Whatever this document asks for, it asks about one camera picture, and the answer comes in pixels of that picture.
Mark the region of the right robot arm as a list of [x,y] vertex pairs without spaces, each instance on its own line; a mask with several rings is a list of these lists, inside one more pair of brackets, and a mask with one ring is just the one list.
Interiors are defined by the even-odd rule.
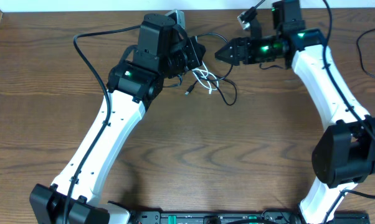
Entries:
[[238,16],[248,37],[234,38],[215,54],[233,66],[285,60],[299,76],[321,118],[324,133],[311,163],[316,175],[299,204],[298,222],[331,223],[344,197],[375,174],[375,117],[354,97],[339,73],[329,48],[329,35],[309,29],[298,1],[272,5],[275,34],[263,36],[257,9]]

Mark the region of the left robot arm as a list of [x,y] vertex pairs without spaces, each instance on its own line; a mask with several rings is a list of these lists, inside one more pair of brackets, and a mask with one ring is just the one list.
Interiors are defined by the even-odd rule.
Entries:
[[202,65],[205,47],[187,35],[184,13],[149,13],[138,25],[138,42],[100,82],[103,102],[81,145],[49,186],[36,185],[29,201],[39,223],[127,224],[131,213],[102,191],[118,154],[167,78]]

